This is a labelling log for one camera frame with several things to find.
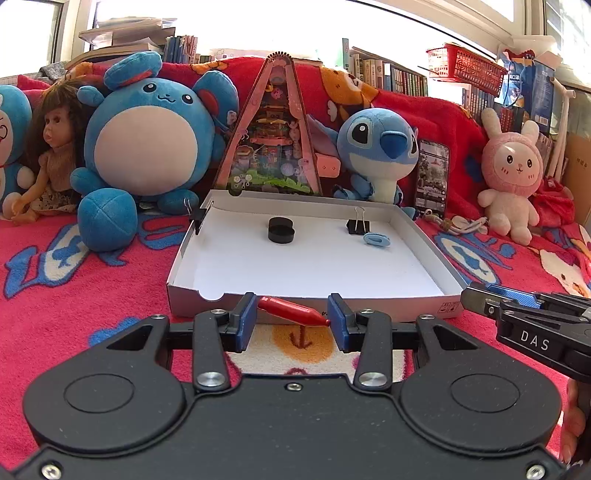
blue plastic piece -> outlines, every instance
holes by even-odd
[[[345,315],[337,303],[333,300],[332,295],[328,299],[328,307],[326,309],[326,318],[330,320],[330,330],[332,330],[333,337],[335,337],[336,345],[340,351],[349,351],[349,332],[347,331],[347,321]]]
[[[390,244],[390,239],[381,233],[366,233],[363,240],[368,245],[375,245],[376,247],[387,247]]]
[[[242,315],[240,316],[240,328],[236,333],[236,344],[238,345],[238,353],[246,350],[248,342],[251,339],[252,331],[256,324],[256,306],[258,304],[258,297],[254,295],[248,303]]]
[[[539,309],[540,304],[532,293],[525,293],[519,290],[513,290],[512,288],[501,287],[500,285],[489,285],[487,290],[497,295],[516,300],[519,305],[523,307],[530,307],[532,309]]]

bookshelf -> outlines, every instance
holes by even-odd
[[[390,92],[428,96],[425,75],[362,48],[349,48],[348,42],[348,39],[343,39],[343,64],[355,78]]]

stitch plush toy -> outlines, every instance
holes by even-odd
[[[324,127],[309,116],[314,148],[325,155],[339,157],[353,175],[353,191],[338,188],[336,198],[401,202],[398,180],[412,172],[418,160],[417,131],[397,113],[385,108],[369,108],[350,116],[339,132]],[[319,132],[336,145],[331,151]]]

doll hair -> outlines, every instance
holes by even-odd
[[[43,92],[39,104],[33,110],[33,118],[31,119],[25,140],[25,158],[23,163],[32,169],[35,174],[39,173],[39,156],[51,148],[43,140],[45,115],[62,106],[67,106],[70,111],[70,120],[74,129],[76,167],[84,166],[84,137],[90,116],[95,110],[93,107],[84,105],[78,100],[78,88],[84,85],[92,85],[98,88],[103,95],[108,93],[102,81],[97,80],[94,76],[58,81]]]

pink bunny plush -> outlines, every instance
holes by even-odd
[[[486,210],[488,225],[500,235],[510,233],[520,245],[529,245],[528,225],[540,221],[528,200],[540,186],[543,162],[535,143],[540,129],[528,120],[521,133],[502,133],[501,122],[492,108],[482,111],[482,124],[489,141],[482,152],[482,174],[490,187],[478,194],[478,203]]]

